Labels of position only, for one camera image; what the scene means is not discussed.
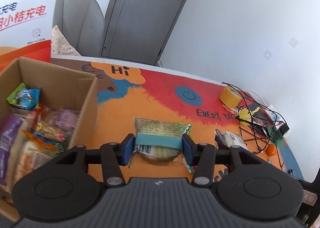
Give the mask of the white power strip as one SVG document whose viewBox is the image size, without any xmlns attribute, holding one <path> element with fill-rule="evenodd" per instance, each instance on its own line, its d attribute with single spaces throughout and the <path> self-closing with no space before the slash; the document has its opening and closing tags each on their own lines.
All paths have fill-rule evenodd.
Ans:
<svg viewBox="0 0 320 228">
<path fill-rule="evenodd" d="M 269 105 L 266 110 L 268 117 L 271 119 L 272 125 L 280 133 L 283 138 L 288 138 L 291 132 L 289 125 L 286 123 L 284 118 L 276 111 L 273 105 Z"/>
</svg>

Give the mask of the orange white paper bag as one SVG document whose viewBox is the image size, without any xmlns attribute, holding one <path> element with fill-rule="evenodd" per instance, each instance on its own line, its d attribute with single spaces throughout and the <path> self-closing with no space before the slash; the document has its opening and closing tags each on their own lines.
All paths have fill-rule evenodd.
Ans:
<svg viewBox="0 0 320 228">
<path fill-rule="evenodd" d="M 1 0 L 1 69 L 27 57 L 50 62 L 56 0 Z"/>
</svg>

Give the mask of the small orange mandarin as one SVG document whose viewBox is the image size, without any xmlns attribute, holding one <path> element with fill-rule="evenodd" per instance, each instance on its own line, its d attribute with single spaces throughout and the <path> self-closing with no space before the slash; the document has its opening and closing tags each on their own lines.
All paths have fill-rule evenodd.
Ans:
<svg viewBox="0 0 320 228">
<path fill-rule="evenodd" d="M 275 146 L 274 144 L 268 145 L 267 148 L 266 148 L 266 153 L 267 153 L 267 155 L 268 155 L 269 157 L 275 156 L 276 153 L 277 153 L 277 148 L 276 148 L 276 146 Z"/>
</svg>

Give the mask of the yellow tape roll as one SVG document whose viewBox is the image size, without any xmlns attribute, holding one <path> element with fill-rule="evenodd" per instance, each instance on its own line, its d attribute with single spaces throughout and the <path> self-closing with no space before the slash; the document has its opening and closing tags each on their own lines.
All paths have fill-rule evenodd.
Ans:
<svg viewBox="0 0 320 228">
<path fill-rule="evenodd" d="M 220 101 L 227 107 L 234 109 L 242 101 L 242 96 L 232 86 L 225 86 L 219 95 Z"/>
</svg>

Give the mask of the pink wrapped snack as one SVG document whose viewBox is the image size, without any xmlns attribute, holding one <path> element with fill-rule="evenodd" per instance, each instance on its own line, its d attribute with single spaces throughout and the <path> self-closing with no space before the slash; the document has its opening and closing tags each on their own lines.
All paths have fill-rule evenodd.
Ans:
<svg viewBox="0 0 320 228">
<path fill-rule="evenodd" d="M 57 127 L 64 132 L 72 132 L 80 116 L 80 111 L 70 109 L 59 109 L 58 111 L 50 112 L 46 117 L 49 125 Z"/>
</svg>

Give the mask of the grey door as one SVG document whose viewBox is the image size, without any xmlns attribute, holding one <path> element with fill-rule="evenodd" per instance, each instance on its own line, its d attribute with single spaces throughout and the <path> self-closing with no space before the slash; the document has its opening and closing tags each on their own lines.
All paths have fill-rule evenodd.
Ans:
<svg viewBox="0 0 320 228">
<path fill-rule="evenodd" d="M 186 0 L 110 0 L 102 57 L 155 65 Z"/>
</svg>

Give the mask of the purple snack packet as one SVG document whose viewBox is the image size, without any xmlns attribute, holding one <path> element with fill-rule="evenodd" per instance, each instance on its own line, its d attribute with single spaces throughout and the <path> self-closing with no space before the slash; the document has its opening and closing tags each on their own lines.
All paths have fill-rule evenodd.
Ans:
<svg viewBox="0 0 320 228">
<path fill-rule="evenodd" d="M 7 185 L 7 170 L 10 150 L 18 135 L 18 130 L 23 124 L 23 120 L 15 115 L 9 115 L 1 130 L 1 185 Z"/>
</svg>

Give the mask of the brown cardboard box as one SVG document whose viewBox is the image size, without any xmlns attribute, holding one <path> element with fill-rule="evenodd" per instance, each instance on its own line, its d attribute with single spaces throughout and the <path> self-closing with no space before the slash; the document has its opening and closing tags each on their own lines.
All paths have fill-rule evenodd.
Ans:
<svg viewBox="0 0 320 228">
<path fill-rule="evenodd" d="M 1 72 L 1 125 L 10 113 L 6 98 L 20 83 L 39 89 L 40 103 L 53 110 L 71 109 L 80 118 L 70 149 L 21 178 L 13 186 L 13 202 L 22 217 L 44 222 L 71 219 L 88 211 L 100 195 L 84 162 L 97 117 L 94 75 L 29 58 L 18 58 Z"/>
</svg>

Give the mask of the polka dot cushion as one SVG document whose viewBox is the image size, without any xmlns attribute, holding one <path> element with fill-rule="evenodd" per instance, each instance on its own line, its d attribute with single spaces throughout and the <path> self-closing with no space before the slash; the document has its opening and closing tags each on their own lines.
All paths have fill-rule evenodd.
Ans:
<svg viewBox="0 0 320 228">
<path fill-rule="evenodd" d="M 52 28 L 50 54 L 81 56 L 81 54 L 68 42 L 57 25 Z"/>
</svg>

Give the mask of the orange biscuit packet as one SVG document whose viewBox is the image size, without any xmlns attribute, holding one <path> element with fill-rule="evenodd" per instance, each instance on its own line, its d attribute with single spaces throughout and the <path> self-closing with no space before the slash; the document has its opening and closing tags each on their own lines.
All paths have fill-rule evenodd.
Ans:
<svg viewBox="0 0 320 228">
<path fill-rule="evenodd" d="M 54 145 L 45 143 L 41 138 L 37 138 L 26 130 L 23 130 L 22 133 L 26 136 L 27 141 L 18 157 L 13 179 L 14 185 L 27 174 L 52 160 L 58 153 L 58 149 Z"/>
</svg>

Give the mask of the colourful table mat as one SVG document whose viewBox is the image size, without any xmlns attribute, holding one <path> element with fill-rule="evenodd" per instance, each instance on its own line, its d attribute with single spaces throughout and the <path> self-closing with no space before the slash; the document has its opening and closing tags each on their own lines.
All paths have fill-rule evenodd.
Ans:
<svg viewBox="0 0 320 228">
<path fill-rule="evenodd" d="M 301 171 L 289 145 L 279 136 L 265 138 L 240 124 L 220 101 L 220 84 L 194 76 L 135 63 L 111 63 L 54 58 L 53 64 L 88 72 L 98 80 L 98 111 L 89 149 L 107 142 L 120 142 L 135 132 L 134 118 L 190 124 L 190 137 L 196 142 L 214 144 L 215 130 L 241 134 L 251 152 L 284 171 Z M 277 148 L 275 156 L 266 153 L 268 145 Z"/>
</svg>

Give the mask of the grey chair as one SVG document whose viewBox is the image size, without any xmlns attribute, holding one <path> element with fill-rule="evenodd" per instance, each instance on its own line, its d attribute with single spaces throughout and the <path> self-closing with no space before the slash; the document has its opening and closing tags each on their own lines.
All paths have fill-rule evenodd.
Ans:
<svg viewBox="0 0 320 228">
<path fill-rule="evenodd" d="M 96 0 L 56 0 L 53 25 L 82 56 L 101 56 L 105 19 Z"/>
</svg>

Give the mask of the white snack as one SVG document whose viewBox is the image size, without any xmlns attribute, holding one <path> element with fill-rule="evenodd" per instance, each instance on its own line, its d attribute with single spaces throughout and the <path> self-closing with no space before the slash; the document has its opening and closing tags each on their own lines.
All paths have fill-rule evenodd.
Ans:
<svg viewBox="0 0 320 228">
<path fill-rule="evenodd" d="M 215 130 L 215 143 L 218 149 L 238 146 L 248 150 L 242 136 L 231 132 L 221 132 L 218 129 Z"/>
</svg>

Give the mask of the green pastry packet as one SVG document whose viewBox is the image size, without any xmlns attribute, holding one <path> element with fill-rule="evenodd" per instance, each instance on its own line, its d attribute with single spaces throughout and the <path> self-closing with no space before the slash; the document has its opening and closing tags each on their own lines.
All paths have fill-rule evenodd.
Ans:
<svg viewBox="0 0 320 228">
<path fill-rule="evenodd" d="M 183 166 L 193 170 L 183 156 L 182 136 L 189 134 L 191 125 L 141 117 L 134 118 L 135 145 L 129 166 L 144 164 L 163 167 Z"/>
</svg>

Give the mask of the green blue snack packet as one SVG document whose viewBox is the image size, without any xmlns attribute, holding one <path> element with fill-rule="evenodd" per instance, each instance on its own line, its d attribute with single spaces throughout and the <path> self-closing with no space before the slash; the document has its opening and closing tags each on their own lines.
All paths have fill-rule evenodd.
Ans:
<svg viewBox="0 0 320 228">
<path fill-rule="evenodd" d="M 20 83 L 6 100 L 20 109 L 34 110 L 39 106 L 40 94 L 40 89 L 28 89 L 24 83 Z"/>
</svg>

